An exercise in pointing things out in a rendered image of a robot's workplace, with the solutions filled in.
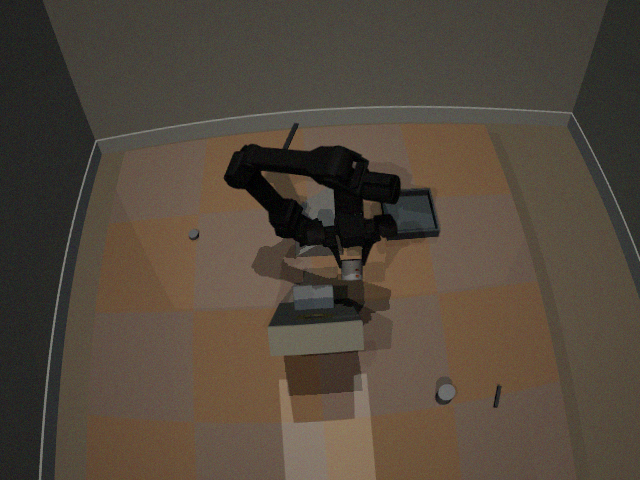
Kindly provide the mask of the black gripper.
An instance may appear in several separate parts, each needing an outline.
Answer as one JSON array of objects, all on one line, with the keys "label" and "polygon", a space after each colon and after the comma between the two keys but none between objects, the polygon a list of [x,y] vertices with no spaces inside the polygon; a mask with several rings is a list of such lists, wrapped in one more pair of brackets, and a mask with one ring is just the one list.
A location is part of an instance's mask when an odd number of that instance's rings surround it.
[{"label": "black gripper", "polygon": [[[334,198],[334,204],[335,216],[337,210],[343,210],[344,214],[349,214],[354,212],[354,208],[360,207],[361,213],[364,217],[363,198],[351,202],[338,201]],[[363,266],[366,265],[373,244],[381,240],[380,236],[383,238],[397,236],[396,221],[390,213],[374,215],[373,221],[375,235],[372,236],[371,239],[366,239],[366,244],[362,246]],[[339,235],[339,233],[335,233],[334,226],[323,227],[322,221],[305,222],[303,225],[303,234],[305,245],[323,245],[323,247],[329,247],[337,261],[339,268],[341,269],[341,259],[336,240],[336,235]]]}]

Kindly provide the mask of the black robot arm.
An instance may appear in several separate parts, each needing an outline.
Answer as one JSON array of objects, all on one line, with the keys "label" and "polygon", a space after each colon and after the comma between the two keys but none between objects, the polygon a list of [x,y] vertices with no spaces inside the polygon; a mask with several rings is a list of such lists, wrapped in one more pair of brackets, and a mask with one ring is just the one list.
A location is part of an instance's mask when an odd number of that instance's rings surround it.
[{"label": "black robot arm", "polygon": [[[355,168],[352,168],[353,161],[357,162]],[[318,218],[311,220],[301,214],[303,207],[292,198],[282,198],[261,176],[262,171],[311,177],[317,184],[334,189],[334,198],[338,201],[363,198],[395,205],[401,192],[399,176],[370,172],[369,162],[339,145],[296,151],[248,144],[233,153],[224,180],[234,189],[246,189],[269,212],[269,223],[276,236],[293,238],[303,247],[304,223],[318,221]],[[360,207],[349,214],[337,210],[334,228],[343,248],[364,246],[366,239],[375,235],[373,218],[364,218]]]}]

